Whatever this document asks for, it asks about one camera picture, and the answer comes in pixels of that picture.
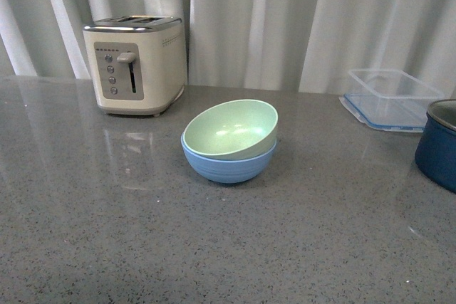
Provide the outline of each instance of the toaster slot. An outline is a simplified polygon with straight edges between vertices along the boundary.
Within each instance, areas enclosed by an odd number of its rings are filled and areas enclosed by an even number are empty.
[[[133,70],[133,62],[130,62],[128,64],[128,69],[130,70],[131,90],[133,93],[136,93],[135,71]]]

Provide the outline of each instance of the bowl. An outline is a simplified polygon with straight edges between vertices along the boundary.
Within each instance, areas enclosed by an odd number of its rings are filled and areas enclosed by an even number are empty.
[[[427,108],[415,163],[429,179],[456,192],[456,100],[435,101]]]
[[[271,160],[276,149],[276,141],[264,154],[241,160],[220,160],[203,157],[191,151],[184,142],[182,134],[180,142],[184,149],[185,157],[190,166],[201,176],[219,183],[239,183],[247,181],[261,173]]]
[[[185,128],[189,151],[221,159],[249,159],[269,151],[277,136],[276,109],[260,100],[221,103],[197,115]]]

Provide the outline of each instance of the toaster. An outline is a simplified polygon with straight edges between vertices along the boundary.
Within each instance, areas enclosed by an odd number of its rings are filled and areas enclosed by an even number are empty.
[[[85,26],[83,35],[97,104],[104,112],[158,116],[184,91],[182,19],[108,18]]]

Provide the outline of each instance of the stacked bowls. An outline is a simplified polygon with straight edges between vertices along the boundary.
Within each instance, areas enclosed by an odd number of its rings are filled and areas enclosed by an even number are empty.
[[[258,175],[276,148],[276,109],[260,100],[221,103],[197,115],[181,136],[192,168],[212,181],[238,183]]]

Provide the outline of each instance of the blue pot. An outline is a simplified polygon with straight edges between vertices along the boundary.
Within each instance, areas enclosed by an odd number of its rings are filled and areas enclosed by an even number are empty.
[[[456,193],[456,100],[435,101],[427,108],[415,162],[428,178]]]

